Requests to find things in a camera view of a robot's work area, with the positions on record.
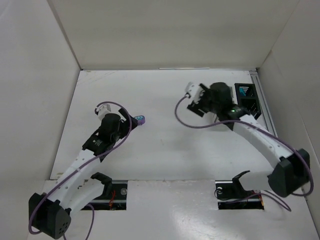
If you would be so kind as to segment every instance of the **white enclosure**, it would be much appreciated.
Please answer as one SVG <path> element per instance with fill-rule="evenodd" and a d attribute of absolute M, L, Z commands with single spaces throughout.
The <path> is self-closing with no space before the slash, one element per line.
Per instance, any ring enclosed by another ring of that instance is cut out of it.
<path fill-rule="evenodd" d="M 298 0 L 49 0 L 83 69 L 256 68 Z"/>
<path fill-rule="evenodd" d="M 98 223 L 94 225 L 93 240 L 119 228 L 126 231 L 122 234 L 115 231 L 112 234 L 115 240 L 148 240 L 151 233 L 159 240 L 245 240 L 254 239 L 257 229 L 259 237 L 264 240 L 300 240 L 303 236 L 318 239 L 303 197 L 285 199 L 292 212 L 280 209 L 267 197 L 263 198 L 264 211 L 218 210 L 213 194 L 215 185 L 208 180 L 228 180 L 246 170 L 257 173 L 272 168 L 249 142 L 224 125 L 190 129 L 176 120 L 174 108 L 189 81 L 207 86 L 225 82 L 236 96 L 235 83 L 249 84 L 253 79 L 249 71 L 229 69 L 81 71 L 51 181 L 46 181 L 43 191 L 48 192 L 47 187 L 66 171 L 77 158 L 80 147 L 99 126 L 94 106 L 112 99 L 133 116 L 144 115 L 146 122 L 134 129 L 127 141 L 97 168 L 113 180 L 134 181 L 130 181 L 127 188 L 126 211 L 97 211 Z M 187 110 L 188 103 L 190 100 L 186 99 L 178 109 L 183 121 L 194 126 L 213 122 L 212 114 L 201 118 Z M 111 109 L 117 111 L 118 108 L 112 106 Z M 258 119 L 263 125 L 265 117 L 268 116 L 263 111 Z M 74 225 L 66 234 L 68 240 L 85 236 L 90 214 L 74 216 Z M 110 218 L 112 224 L 105 225 Z M 237 224 L 239 219 L 245 218 L 249 220 Z M 298 230 L 297 226 L 303 226 L 303 229 Z M 50 238 L 43 234 L 28 236 L 28 240 L 40 239 Z"/>

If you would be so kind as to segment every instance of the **white connector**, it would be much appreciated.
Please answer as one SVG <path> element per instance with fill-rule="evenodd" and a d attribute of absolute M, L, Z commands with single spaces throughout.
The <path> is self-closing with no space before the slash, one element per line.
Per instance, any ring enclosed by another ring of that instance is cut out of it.
<path fill-rule="evenodd" d="M 105 115 L 111 113 L 111 106 L 108 103 L 101 104 L 96 110 L 98 112 L 98 118 L 100 119 L 100 121 L 102 121 Z"/>
<path fill-rule="evenodd" d="M 193 98 L 197 92 L 198 85 L 194 84 L 193 82 L 189 82 L 185 88 L 185 93 L 188 95 L 188 98 Z"/>

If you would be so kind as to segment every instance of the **small purple object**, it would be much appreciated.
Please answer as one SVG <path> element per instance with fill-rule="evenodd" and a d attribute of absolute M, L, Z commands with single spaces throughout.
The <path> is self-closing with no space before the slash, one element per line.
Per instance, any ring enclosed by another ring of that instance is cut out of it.
<path fill-rule="evenodd" d="M 140 116 L 135 116 L 134 118 L 138 120 L 138 126 L 140 126 L 146 122 L 145 116 L 140 115 Z"/>

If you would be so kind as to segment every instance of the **wire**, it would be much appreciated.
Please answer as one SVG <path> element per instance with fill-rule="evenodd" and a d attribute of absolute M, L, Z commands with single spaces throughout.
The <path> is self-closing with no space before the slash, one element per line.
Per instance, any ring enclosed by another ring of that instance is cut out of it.
<path fill-rule="evenodd" d="M 116 197 L 116 190 L 113 190 L 113 192 L 111 194 L 112 194 L 112 198 L 109 201 L 110 210 L 112 208 L 112 205 L 114 204 L 114 200 L 115 200 L 115 197 Z"/>
<path fill-rule="evenodd" d="M 215 123 L 212 123 L 212 124 L 209 124 L 209 125 L 205 125 L 205 126 L 192 126 L 192 125 L 189 125 L 187 123 L 184 123 L 178 116 L 178 107 L 180 105 L 180 103 L 186 99 L 187 96 L 184 96 L 183 98 L 181 98 L 178 103 L 176 104 L 175 108 L 174 108 L 174 115 L 176 117 L 176 119 L 184 126 L 188 127 L 188 128 L 192 128 L 192 129 L 206 129 L 206 128 L 210 128 L 210 127 L 214 127 L 214 126 L 217 126 L 217 125 L 220 125 L 220 124 L 229 124 L 229 123 L 238 123 L 238 124 L 244 124 L 244 125 L 247 125 L 251 128 L 254 128 L 256 129 L 257 131 L 259 131 L 260 133 L 272 138 L 272 139 L 275 139 L 277 140 L 279 143 L 283 144 L 284 146 L 286 146 L 288 149 L 290 149 L 298 158 L 299 160 L 302 162 L 307 174 L 308 174 L 308 177 L 309 177 L 309 180 L 310 180 L 310 189 L 308 192 L 306 193 L 302 193 L 302 194 L 299 194 L 299 193 L 292 193 L 292 195 L 294 196 L 299 196 L 299 197 L 306 197 L 306 196 L 309 196 L 313 191 L 314 191 L 314 179 L 312 177 L 312 174 L 311 174 L 311 171 L 310 171 L 310 168 L 308 167 L 306 161 L 303 159 L 303 157 L 298 153 L 297 150 L 295 150 L 291 145 L 289 145 L 288 143 L 284 142 L 283 140 L 281 140 L 280 138 L 272 135 L 271 133 L 261 129 L 261 128 L 258 128 L 248 122 L 245 122 L 245 121 L 240 121 L 240 120 L 225 120 L 225 121 L 220 121 L 220 122 L 215 122 Z"/>
<path fill-rule="evenodd" d="M 91 210 L 92 210 L 91 225 L 90 225 L 90 227 L 89 227 L 88 234 L 87 234 L 86 237 L 85 237 L 85 240 L 88 240 L 88 238 L 89 238 L 89 236 L 90 236 L 90 233 L 91 233 L 91 230 L 92 230 L 92 227 L 94 226 L 94 221 L 95 221 L 95 208 L 94 208 L 91 204 L 87 204 L 86 206 L 87 206 L 87 207 L 90 207 Z M 63 235 L 63 240 L 67 240 L 65 234 Z"/>
<path fill-rule="evenodd" d="M 28 225 L 28 230 L 29 230 L 29 233 L 32 234 L 32 235 L 37 235 L 39 233 L 41 233 L 40 231 L 33 231 L 32 230 L 32 222 L 36 216 L 36 213 L 37 211 L 39 210 L 39 208 L 41 207 L 41 205 L 46 201 L 46 199 L 51 195 L 53 194 L 58 188 L 60 188 L 63 184 L 65 184 L 70 178 L 72 178 L 75 174 L 78 173 L 79 170 L 83 169 L 85 166 L 87 166 L 88 164 L 92 163 L 94 160 L 96 159 L 99 159 L 100 157 L 103 157 L 109 153 L 111 153 L 112 151 L 114 151 L 115 149 L 117 149 L 118 147 L 120 147 L 126 140 L 127 138 L 129 137 L 130 135 L 130 132 L 131 132 L 131 129 L 132 129 L 132 121 L 131 121 L 131 116 L 130 114 L 128 113 L 128 111 L 122 106 L 120 105 L 119 103 L 116 103 L 116 102 L 113 102 L 113 101 L 103 101 L 101 103 L 99 103 L 97 107 L 99 107 L 100 105 L 102 104 L 114 104 L 120 108 L 122 108 L 125 113 L 128 115 L 128 119 L 129 119 L 129 131 L 127 133 L 127 135 L 124 137 L 124 139 L 116 146 L 114 146 L 113 148 L 111 148 L 110 150 L 108 151 L 105 151 L 104 153 L 102 154 L 99 154 L 91 159 L 89 159 L 87 162 L 85 162 L 84 164 L 82 164 L 77 170 L 73 171 L 69 176 L 67 176 L 65 179 L 63 179 L 61 182 L 59 182 L 53 189 L 51 189 L 46 195 L 44 195 L 44 197 L 41 199 L 41 201 L 38 203 L 38 205 L 34 208 L 31 216 L 30 216 L 30 219 L 29 219 L 29 225 Z"/>
<path fill-rule="evenodd" d="M 290 208 L 290 206 L 289 206 L 285 201 L 283 201 L 278 195 L 276 195 L 276 194 L 274 194 L 274 193 L 272 193 L 272 192 L 270 192 L 270 191 L 268 191 L 268 190 L 265 190 L 265 192 L 268 193 L 268 194 L 263 193 L 263 192 L 257 192 L 257 193 L 253 193 L 253 194 L 251 194 L 251 195 L 249 195 L 249 196 L 247 196 L 247 197 L 245 197 L 245 198 L 237 199 L 237 200 L 234 200 L 234 201 L 228 201 L 228 200 L 230 200 L 231 198 L 229 198 L 229 199 L 218 198 L 218 196 L 216 196 L 216 192 L 217 192 L 217 189 L 214 191 L 214 196 L 216 197 L 216 199 L 221 200 L 221 201 L 226 201 L 226 202 L 225 202 L 226 204 L 242 203 L 242 202 L 245 201 L 245 200 L 247 200 L 246 203 L 248 203 L 248 200 L 249 200 L 250 198 L 255 197 L 255 196 L 258 196 L 259 199 L 260 199 L 260 201 L 261 201 L 261 203 L 262 203 L 262 202 L 263 202 L 263 199 L 262 199 L 261 196 L 266 196 L 266 197 L 272 199 L 273 201 L 275 201 L 277 204 L 279 204 L 281 207 L 283 207 L 283 208 L 284 208 L 285 210 L 287 210 L 288 212 L 291 212 L 291 211 L 292 211 L 291 208 Z"/>

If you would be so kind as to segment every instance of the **robotic arm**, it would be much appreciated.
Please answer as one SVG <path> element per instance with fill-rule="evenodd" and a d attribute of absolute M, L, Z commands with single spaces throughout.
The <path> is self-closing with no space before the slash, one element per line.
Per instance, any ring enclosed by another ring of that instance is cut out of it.
<path fill-rule="evenodd" d="M 309 181 L 308 172 L 300 159 L 284 144 L 257 130 L 259 128 L 268 132 L 247 109 L 233 103 L 230 88 L 224 82 L 213 83 L 210 88 L 191 82 L 185 92 L 192 99 L 187 107 L 190 111 L 200 117 L 211 112 L 221 122 L 227 121 L 225 125 L 252 144 L 273 168 L 273 171 L 261 172 L 248 170 L 235 176 L 232 181 L 216 182 L 223 199 L 245 198 L 252 194 L 252 190 L 273 190 L 279 196 L 287 197 Z M 310 167 L 307 151 L 300 149 L 298 153 Z"/>
<path fill-rule="evenodd" d="M 84 143 L 77 158 L 55 184 L 60 184 L 66 178 L 69 178 L 68 181 L 47 196 L 33 218 L 32 227 L 53 239 L 59 239 L 65 234 L 74 214 L 91 200 L 102 194 L 109 195 L 112 179 L 97 172 L 97 167 L 106 155 L 92 159 L 112 149 L 119 139 L 128 135 L 129 118 L 131 118 L 131 130 L 139 125 L 139 121 L 129 116 L 123 108 L 119 113 L 125 120 L 122 120 L 120 115 L 111 113 L 109 104 L 100 105 L 95 113 L 101 120 L 101 126 Z M 29 218 L 45 196 L 45 193 L 41 195 L 34 193 L 29 199 Z"/>

